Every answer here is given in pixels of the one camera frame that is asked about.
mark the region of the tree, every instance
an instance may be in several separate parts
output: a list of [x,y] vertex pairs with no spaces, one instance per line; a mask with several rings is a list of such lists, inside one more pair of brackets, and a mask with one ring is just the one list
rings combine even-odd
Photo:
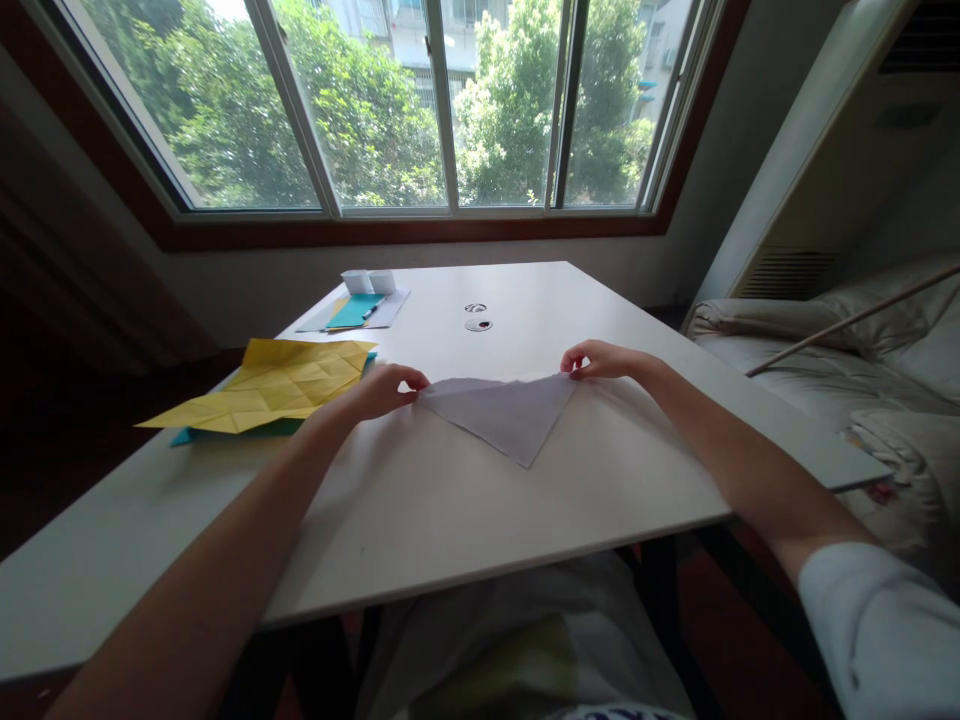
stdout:
[[193,114],[193,104],[180,89],[179,69],[158,41],[179,27],[180,2],[83,0],[83,6],[164,137],[174,135]]
[[[252,24],[206,0],[83,0],[200,196],[219,207],[313,207],[316,194]],[[388,51],[331,8],[275,0],[327,169],[345,205],[443,204],[433,113]],[[593,0],[567,202],[632,202],[653,124],[628,123],[640,79],[638,0]],[[455,108],[463,204],[543,200],[560,0],[515,0],[477,26]]]
[[639,97],[639,57],[646,33],[637,23],[638,5],[636,0],[590,3],[570,145],[568,203],[636,200],[653,134],[648,120],[633,127],[627,123]]
[[[162,0],[180,8],[172,25],[160,7],[148,22],[141,5],[150,0],[85,2],[209,205],[316,205],[249,21],[223,20],[204,0]],[[280,0],[276,9],[344,204],[442,204],[436,122],[420,107],[409,71],[383,49],[347,37],[328,7]],[[164,83],[140,65],[162,70]]]
[[477,24],[476,79],[456,100],[461,202],[543,202],[560,9],[557,0],[516,0],[507,28],[484,12]]
[[[566,200],[633,202],[653,123],[628,123],[639,95],[645,28],[638,0],[593,0],[584,42]],[[456,101],[457,170],[467,204],[543,201],[560,9],[557,0],[516,0],[502,28],[484,13],[476,79]]]
[[437,123],[410,71],[348,37],[325,5],[279,0],[277,10],[344,203],[443,204]]

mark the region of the gray paper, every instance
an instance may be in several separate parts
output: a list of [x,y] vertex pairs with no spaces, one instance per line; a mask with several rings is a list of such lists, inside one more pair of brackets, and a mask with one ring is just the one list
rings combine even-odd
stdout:
[[509,383],[451,378],[422,390],[417,402],[529,470],[575,389],[563,374]]

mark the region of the floor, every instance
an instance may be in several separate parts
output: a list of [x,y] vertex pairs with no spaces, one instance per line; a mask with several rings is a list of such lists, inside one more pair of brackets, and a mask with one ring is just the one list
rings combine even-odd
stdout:
[[[0,435],[0,559],[153,436],[154,431],[132,427],[135,422],[203,394],[240,357],[239,350],[225,351],[148,379],[91,378],[29,397],[16,422],[7,423]],[[745,530],[740,537],[762,566],[776,571],[759,538]],[[680,593],[687,644],[728,717],[836,717],[702,550],[686,554]],[[355,635],[358,616],[346,621]],[[41,717],[72,675],[66,671],[0,686],[0,717]],[[292,692],[285,693],[277,717],[299,717]]]

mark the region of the white sleeve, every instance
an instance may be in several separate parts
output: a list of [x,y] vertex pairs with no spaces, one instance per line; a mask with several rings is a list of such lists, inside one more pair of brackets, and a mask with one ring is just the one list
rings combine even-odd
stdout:
[[848,718],[960,718],[960,608],[933,580],[841,543],[811,556],[799,590]]

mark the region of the stick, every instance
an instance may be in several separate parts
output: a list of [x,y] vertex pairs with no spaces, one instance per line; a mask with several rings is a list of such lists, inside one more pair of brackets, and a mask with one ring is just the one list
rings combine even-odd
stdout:
[[862,310],[861,312],[858,312],[856,315],[851,315],[846,320],[841,320],[840,322],[831,325],[826,330],[821,330],[815,335],[811,335],[806,340],[801,340],[796,345],[792,345],[788,347],[786,350],[784,350],[783,352],[777,353],[766,362],[763,362],[760,365],[757,365],[755,368],[753,368],[753,370],[750,370],[747,373],[747,377],[753,377],[754,375],[763,372],[774,363],[780,362],[785,357],[789,357],[790,355],[793,355],[795,352],[799,352],[800,350],[803,350],[805,347],[810,347],[811,345],[815,345],[818,340],[822,340],[823,338],[827,337],[827,335],[832,335],[838,330],[843,330],[845,327],[853,325],[855,322],[859,322],[864,318],[868,318],[871,315],[874,315],[880,312],[881,310],[886,310],[891,305],[895,305],[901,300],[906,300],[911,295],[916,295],[921,290],[926,290],[931,285],[936,285],[938,282],[946,280],[948,277],[953,277],[957,273],[960,273],[960,265],[954,265],[953,267],[947,268],[946,270],[943,270],[942,272],[937,273],[933,277],[927,278],[923,282],[917,283],[916,285],[897,293],[892,298],[888,298],[883,302],[877,303],[873,307],[869,307],[866,310]]

